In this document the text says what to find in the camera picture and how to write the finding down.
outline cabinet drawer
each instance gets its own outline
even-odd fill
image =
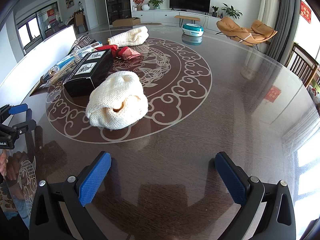
[[[155,11],[154,15],[155,22],[179,24],[179,19],[175,18],[176,15],[179,15],[178,12]]]
[[[152,11],[136,11],[132,12],[132,17],[139,17],[140,21],[143,22],[154,22],[154,14]]]
[[[219,18],[208,17],[207,29],[213,30],[213,31],[216,31],[216,32],[220,32],[218,27],[217,27],[217,22],[219,20],[220,20]]]
[[[196,24],[201,25],[202,27],[206,28],[206,16],[205,15],[198,15],[193,13],[186,13],[186,12],[180,12],[180,15],[187,16],[187,17],[197,17],[200,19],[200,22],[196,21]],[[183,20],[183,23],[191,23],[190,20]]]

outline black tv screen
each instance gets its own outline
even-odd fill
[[[209,12],[210,0],[169,0],[169,7]]]

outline blue gripper pad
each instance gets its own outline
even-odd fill
[[[221,153],[216,155],[214,164],[233,201],[241,206],[245,205],[246,188]]]
[[[111,155],[104,153],[79,187],[79,201],[84,207],[91,203],[111,166]]]
[[[27,104],[12,106],[9,109],[9,114],[18,114],[18,113],[25,112],[27,110],[28,110],[28,105]]]

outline white knitted cloth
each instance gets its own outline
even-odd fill
[[[108,39],[109,45],[137,46],[141,45],[149,37],[148,29],[145,26],[129,30],[125,33],[120,33]]]
[[[133,124],[148,112],[148,100],[136,73],[111,74],[90,95],[86,116],[92,126],[117,130]]]

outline orange lounge chair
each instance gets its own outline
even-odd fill
[[[258,45],[271,39],[277,31],[265,25],[259,20],[255,20],[250,29],[241,28],[229,17],[224,17],[217,22],[218,29],[233,41],[240,42],[247,46]]]

